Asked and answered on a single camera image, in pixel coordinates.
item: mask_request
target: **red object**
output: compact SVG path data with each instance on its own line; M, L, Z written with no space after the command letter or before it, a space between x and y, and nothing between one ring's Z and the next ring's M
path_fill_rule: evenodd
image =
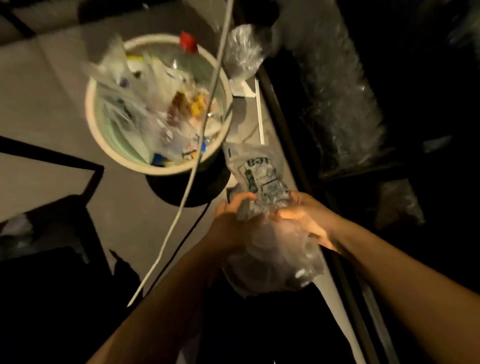
M187 52L195 53L197 48L197 40L190 34L181 31L180 33L180 46Z

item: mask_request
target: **trash bin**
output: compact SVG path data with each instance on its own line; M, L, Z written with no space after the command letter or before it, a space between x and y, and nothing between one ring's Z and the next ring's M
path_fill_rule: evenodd
M179 43L180 38L178 36L149 34L130 39L126 41L124 45L129 53L141 52L147 49L159 57L167 66L171 66L168 64L169 56L178 49ZM192 65L192 73L198 83L207 85L208 87L215 68L216 59L201 46L198 46L198 54L198 62ZM145 163L122 135L117 125L107 117L102 103L97 98L96 85L97 82L93 79L90 79L88 82L85 95L85 113L88 127L95 141L105 153L124 167L146 175L169 176L185 173L192 169L195 163L194 160L185 161L182 164L169 167L157 167ZM223 125L217 137L211 142L206 152L203 153L200 170L202 169L202 165L208 165L208 159L212 159L211 157L218 153L223 141L227 137L232 121L231 104L233 97L227 75L223 69L220 72L215 97L224 115Z

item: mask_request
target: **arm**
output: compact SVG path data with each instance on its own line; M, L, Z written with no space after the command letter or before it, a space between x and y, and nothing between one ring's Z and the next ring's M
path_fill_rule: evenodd
M319 236L322 245L348 252L436 362L478 362L479 295L341 218L312 197L295 192L292 196L298 204L278 211L278 216L298 220Z
M88 364L175 363L192 315L221 258L248 240L248 225L255 221L236 221L236 212L246 198L256 196L241 193L230 205L220 203L207 235L179 260Z

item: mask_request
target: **person's left arm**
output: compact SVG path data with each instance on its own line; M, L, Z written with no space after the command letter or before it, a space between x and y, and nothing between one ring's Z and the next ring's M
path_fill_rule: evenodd
M230 204L222 201L207 235L178 261L87 364L175 363L192 315L221 259L248 240L247 225L255 221L237 222L236 213L244 199L255 198L241 193Z

